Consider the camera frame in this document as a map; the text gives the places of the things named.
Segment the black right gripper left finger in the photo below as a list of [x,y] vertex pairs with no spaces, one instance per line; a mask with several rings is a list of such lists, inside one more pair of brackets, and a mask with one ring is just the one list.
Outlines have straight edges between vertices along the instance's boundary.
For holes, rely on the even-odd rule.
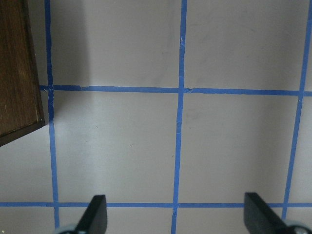
[[74,229],[75,234],[105,234],[108,226],[105,195],[93,196]]

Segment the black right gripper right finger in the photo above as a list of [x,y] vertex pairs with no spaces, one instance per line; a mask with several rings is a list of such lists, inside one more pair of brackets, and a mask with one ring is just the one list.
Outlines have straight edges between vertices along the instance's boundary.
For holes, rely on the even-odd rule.
[[250,234],[295,234],[257,194],[244,194],[244,224]]

